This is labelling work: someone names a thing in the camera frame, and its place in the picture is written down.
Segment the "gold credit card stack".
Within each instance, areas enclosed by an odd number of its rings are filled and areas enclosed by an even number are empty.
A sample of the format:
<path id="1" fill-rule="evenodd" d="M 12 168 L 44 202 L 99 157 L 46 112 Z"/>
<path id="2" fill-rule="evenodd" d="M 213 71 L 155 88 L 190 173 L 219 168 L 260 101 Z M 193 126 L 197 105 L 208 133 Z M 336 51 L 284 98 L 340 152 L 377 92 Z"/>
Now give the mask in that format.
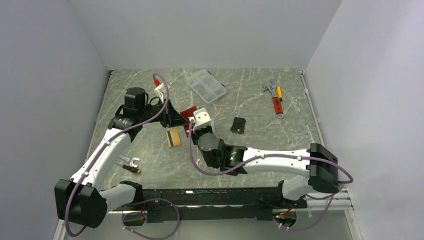
<path id="1" fill-rule="evenodd" d="M 176 128 L 166 131 L 168 147 L 173 148 L 182 144 L 179 131 Z"/>

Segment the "red leather card holder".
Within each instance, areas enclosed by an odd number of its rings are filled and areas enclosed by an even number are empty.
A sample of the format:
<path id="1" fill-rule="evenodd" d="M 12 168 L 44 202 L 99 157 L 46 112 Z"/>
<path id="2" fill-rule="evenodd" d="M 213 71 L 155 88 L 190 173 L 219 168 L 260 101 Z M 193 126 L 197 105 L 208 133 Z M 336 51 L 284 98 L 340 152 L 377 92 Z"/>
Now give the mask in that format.
<path id="1" fill-rule="evenodd" d="M 187 121 L 190 121 L 190 117 L 193 117 L 194 112 L 197 111 L 197 110 L 198 110 L 197 106 L 192 106 L 192 107 L 190 107 L 190 108 L 188 108 L 184 111 L 181 111 L 180 114 L 183 116 L 184 119 L 186 119 Z M 189 135 L 189 124 L 188 123 L 185 124 L 183 126 L 183 128 L 184 128 L 186 136 L 188 137 L 188 135 Z"/>

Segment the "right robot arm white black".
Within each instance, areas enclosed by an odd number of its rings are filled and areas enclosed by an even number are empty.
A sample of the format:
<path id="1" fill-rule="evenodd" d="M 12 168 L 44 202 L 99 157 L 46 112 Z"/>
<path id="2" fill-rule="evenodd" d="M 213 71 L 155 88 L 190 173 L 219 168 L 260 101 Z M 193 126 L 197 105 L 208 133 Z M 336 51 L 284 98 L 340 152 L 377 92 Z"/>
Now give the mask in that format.
<path id="1" fill-rule="evenodd" d="M 292 174 L 275 194 L 276 203 L 282 208 L 313 191 L 334 195 L 340 190 L 338 159 L 320 143 L 292 151 L 228 145 L 209 126 L 196 129 L 193 119 L 188 125 L 188 139 L 190 161 L 204 175 Z"/>

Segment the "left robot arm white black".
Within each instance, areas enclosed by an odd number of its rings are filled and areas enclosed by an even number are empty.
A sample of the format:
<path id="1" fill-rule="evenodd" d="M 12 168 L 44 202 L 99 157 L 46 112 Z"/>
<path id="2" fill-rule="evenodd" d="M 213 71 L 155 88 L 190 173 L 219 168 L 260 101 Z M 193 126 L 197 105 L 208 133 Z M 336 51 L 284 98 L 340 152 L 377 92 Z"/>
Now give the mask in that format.
<path id="1" fill-rule="evenodd" d="M 119 155 L 130 146 L 143 126 L 160 123 L 164 128 L 188 124 L 168 97 L 154 98 L 141 87 L 127 89 L 124 103 L 110 120 L 104 137 L 84 165 L 69 179 L 59 179 L 54 187 L 58 218 L 73 235 L 70 223 L 97 228 L 106 214 L 121 206 L 139 209 L 144 203 L 143 186 L 124 180 L 107 190 L 103 183 Z"/>

